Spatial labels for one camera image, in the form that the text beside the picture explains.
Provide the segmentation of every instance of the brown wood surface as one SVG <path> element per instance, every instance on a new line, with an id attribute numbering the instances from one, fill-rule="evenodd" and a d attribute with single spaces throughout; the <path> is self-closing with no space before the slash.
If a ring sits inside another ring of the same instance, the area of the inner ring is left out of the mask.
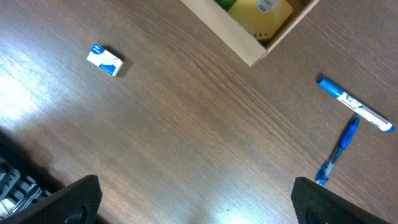
<path id="1" fill-rule="evenodd" d="M 179 0 L 2 0 L 0 127 L 62 184 L 98 175 L 109 223 L 296 223 L 353 115 L 317 76 L 398 124 L 397 37 L 396 0 L 322 0 L 249 68 Z M 326 187 L 397 223 L 397 145 L 362 120 Z"/>

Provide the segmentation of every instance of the pen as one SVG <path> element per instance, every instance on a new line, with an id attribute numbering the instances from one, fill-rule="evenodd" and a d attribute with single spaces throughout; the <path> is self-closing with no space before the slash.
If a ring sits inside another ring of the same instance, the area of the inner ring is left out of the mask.
<path id="1" fill-rule="evenodd" d="M 386 119 L 382 118 L 380 115 L 370 110 L 368 107 L 363 105 L 358 100 L 354 99 L 352 96 L 347 94 L 341 88 L 336 86 L 327 78 L 322 78 L 318 83 L 320 87 L 326 90 L 330 95 L 337 98 L 344 105 L 349 107 L 351 110 L 355 111 L 357 114 L 361 115 L 363 118 L 368 120 L 370 123 L 378 127 L 381 131 L 391 133 L 394 131 L 393 125 Z"/>
<path id="2" fill-rule="evenodd" d="M 348 147 L 349 143 L 354 137 L 356 129 L 358 128 L 358 124 L 359 124 L 359 117 L 357 116 L 352 122 L 352 124 L 348 127 L 347 131 L 344 133 L 344 136 L 343 138 L 341 138 L 337 150 L 332 155 L 331 159 L 325 161 L 321 166 L 321 168 L 319 169 L 317 176 L 315 177 L 315 182 L 317 184 L 323 187 L 326 184 L 326 182 L 328 182 L 329 175 L 332 172 L 333 168 L 335 167 L 338 158 L 340 158 L 341 154 Z"/>

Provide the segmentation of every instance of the whiteboard marker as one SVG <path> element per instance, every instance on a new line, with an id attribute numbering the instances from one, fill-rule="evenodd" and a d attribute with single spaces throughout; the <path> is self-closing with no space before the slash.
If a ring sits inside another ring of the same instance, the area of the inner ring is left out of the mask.
<path id="1" fill-rule="evenodd" d="M 385 131 L 391 133 L 394 131 L 393 125 L 388 122 L 386 119 L 382 118 L 380 115 L 375 113 L 373 110 L 370 110 L 361 102 L 347 94 L 341 88 L 336 86 L 327 78 L 322 78 L 318 85 L 326 90 L 330 95 L 337 98 L 340 102 L 345 104 L 351 110 L 355 111 L 357 114 L 361 115 L 363 118 L 368 120 L 370 123 L 378 127 L 381 131 Z"/>

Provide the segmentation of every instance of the cardboard box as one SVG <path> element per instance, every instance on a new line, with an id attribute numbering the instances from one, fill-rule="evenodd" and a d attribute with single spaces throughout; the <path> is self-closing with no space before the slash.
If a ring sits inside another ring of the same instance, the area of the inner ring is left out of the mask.
<path id="1" fill-rule="evenodd" d="M 287 0 L 293 12 L 265 47 L 214 0 L 181 0 L 250 67 L 265 57 L 319 0 Z"/>

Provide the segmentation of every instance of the blue and white eraser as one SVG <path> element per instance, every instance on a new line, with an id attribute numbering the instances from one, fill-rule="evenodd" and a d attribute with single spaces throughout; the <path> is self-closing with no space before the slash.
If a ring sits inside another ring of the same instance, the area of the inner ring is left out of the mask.
<path id="1" fill-rule="evenodd" d="M 113 55 L 111 52 L 108 52 L 98 44 L 94 44 L 90 54 L 87 57 L 87 60 L 99 68 L 102 68 L 105 70 L 105 72 L 108 72 L 113 77 L 118 74 L 118 71 L 124 63 L 120 58 Z"/>

